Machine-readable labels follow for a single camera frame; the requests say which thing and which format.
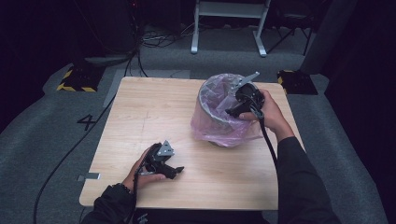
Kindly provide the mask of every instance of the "person's left hand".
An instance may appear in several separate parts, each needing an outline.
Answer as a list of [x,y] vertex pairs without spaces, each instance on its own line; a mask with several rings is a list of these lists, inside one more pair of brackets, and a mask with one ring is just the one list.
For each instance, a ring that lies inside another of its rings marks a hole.
[[[129,172],[129,174],[126,176],[126,178],[124,179],[124,181],[122,181],[122,184],[127,187],[130,191],[134,190],[134,173],[136,171],[136,169],[139,167],[140,163],[142,162],[142,160],[145,158],[146,154],[149,152],[149,148],[146,149],[142,156],[140,157],[140,159],[134,163],[134,166],[132,167],[131,171]],[[143,188],[145,185],[147,185],[148,183],[151,182],[156,182],[159,180],[163,180],[166,179],[165,175],[162,174],[155,174],[155,175],[140,175],[139,176],[139,181],[137,182],[137,188],[141,189]]]

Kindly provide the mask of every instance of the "black jacket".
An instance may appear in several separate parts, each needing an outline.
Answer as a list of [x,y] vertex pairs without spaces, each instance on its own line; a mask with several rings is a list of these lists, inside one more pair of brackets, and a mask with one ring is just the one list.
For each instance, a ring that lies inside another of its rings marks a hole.
[[[283,139],[278,144],[277,179],[278,223],[340,223],[321,178],[295,137]],[[133,196],[121,186],[107,187],[82,223],[122,223],[133,211],[132,204]],[[255,211],[138,209],[134,219],[146,213],[150,224],[267,223],[260,212]]]

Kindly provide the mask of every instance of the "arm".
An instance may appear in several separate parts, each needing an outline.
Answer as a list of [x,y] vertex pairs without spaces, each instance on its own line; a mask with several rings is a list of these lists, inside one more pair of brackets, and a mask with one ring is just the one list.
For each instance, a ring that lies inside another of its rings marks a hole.
[[[149,149],[142,154],[140,159],[134,163],[129,174],[122,181],[122,184],[108,186],[102,196],[97,198],[93,205],[93,211],[84,217],[82,223],[120,223],[134,211],[134,173],[141,161],[145,158]],[[137,188],[141,189],[151,182],[165,179],[164,175],[141,175]]]
[[[278,105],[261,90],[265,126],[276,135],[279,223],[340,223],[329,195]],[[252,113],[240,119],[255,119]]]

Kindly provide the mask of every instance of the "person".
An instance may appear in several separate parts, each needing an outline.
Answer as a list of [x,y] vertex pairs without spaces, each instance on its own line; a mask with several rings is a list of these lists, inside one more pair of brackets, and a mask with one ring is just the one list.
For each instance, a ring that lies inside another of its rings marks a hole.
[[[294,135],[290,125],[287,123],[282,115],[277,103],[272,98],[269,91],[260,90],[263,94],[265,102],[262,107],[264,114],[265,126],[269,128],[276,135],[277,145],[277,179],[278,179],[278,223],[341,223],[337,215],[332,210],[331,201],[326,188],[319,177],[316,169],[307,158],[300,142]],[[240,119],[256,119],[256,117],[248,112],[242,113]],[[127,218],[131,211],[133,204],[133,195],[129,192],[134,187],[134,172],[140,162],[143,160],[147,150],[142,157],[134,164],[131,172],[126,176],[122,183],[107,187],[101,197],[95,200],[93,211],[84,217],[82,223],[122,223]],[[164,175],[141,175],[139,176],[137,188],[143,188],[148,183],[160,181],[165,179]],[[216,213],[214,211],[206,211],[207,213]],[[178,214],[189,213],[188,210],[177,211]],[[235,216],[232,212],[218,211],[219,223],[268,223],[265,220],[255,218],[249,221],[249,216],[257,216],[258,213],[241,212]],[[159,213],[158,216],[167,216],[164,213]],[[184,219],[179,219],[178,222],[166,223],[218,223],[214,221],[213,216],[211,220],[203,222],[202,220],[187,220],[189,215],[183,216]],[[243,217],[244,221],[240,221],[237,217]]]

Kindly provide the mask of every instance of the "metal stand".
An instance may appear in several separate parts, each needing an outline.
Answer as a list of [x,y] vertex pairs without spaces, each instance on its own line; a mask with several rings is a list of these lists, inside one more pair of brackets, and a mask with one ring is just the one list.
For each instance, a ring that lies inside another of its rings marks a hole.
[[195,54],[198,52],[199,16],[221,16],[260,19],[259,29],[253,32],[253,36],[260,55],[265,57],[267,53],[262,44],[261,35],[270,3],[271,0],[266,0],[264,4],[220,3],[196,0],[191,53]]

